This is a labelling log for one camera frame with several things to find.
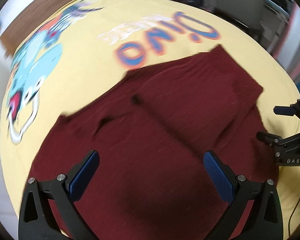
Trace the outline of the dark red knit sweater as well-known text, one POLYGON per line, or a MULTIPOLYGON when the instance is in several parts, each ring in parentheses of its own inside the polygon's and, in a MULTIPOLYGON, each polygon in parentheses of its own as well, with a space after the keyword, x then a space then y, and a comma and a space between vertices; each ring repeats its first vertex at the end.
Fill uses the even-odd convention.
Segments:
POLYGON ((76 206, 100 239, 203 239, 226 208, 206 151, 249 180, 278 179, 271 148, 256 139, 261 93, 221 46, 131 70, 57 119, 30 176, 56 178, 96 150, 99 168, 76 206))

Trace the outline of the grey upholstered chair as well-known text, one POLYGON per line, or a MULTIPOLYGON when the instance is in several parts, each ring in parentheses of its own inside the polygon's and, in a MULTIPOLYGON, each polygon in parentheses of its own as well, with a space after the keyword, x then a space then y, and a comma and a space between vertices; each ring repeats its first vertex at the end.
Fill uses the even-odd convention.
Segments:
POLYGON ((248 34, 259 40, 262 37, 261 25, 265 0, 216 0, 214 13, 245 25, 248 34))

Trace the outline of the yellow dinosaur print bedspread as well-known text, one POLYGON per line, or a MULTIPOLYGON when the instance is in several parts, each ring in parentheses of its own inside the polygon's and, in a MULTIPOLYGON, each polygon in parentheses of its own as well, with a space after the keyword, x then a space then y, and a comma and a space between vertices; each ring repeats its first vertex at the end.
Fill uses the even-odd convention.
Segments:
MULTIPOLYGON (((275 105, 293 103, 296 86, 277 61, 234 25, 167 0, 73 0, 83 16, 63 7, 19 44, 0 120, 0 157, 15 210, 42 143, 64 115, 106 94, 135 69, 172 62, 217 46, 261 87, 256 105, 264 128, 287 137, 300 132, 296 117, 275 105)), ((278 167, 284 236, 300 223, 300 167, 278 167)))

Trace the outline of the wooden bed headboard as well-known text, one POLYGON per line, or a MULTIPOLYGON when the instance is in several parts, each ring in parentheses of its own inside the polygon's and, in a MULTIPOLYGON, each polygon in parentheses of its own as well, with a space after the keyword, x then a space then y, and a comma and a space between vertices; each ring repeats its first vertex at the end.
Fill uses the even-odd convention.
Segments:
POLYGON ((2 21, 0 41, 14 53, 19 44, 42 22, 72 0, 11 0, 2 21))

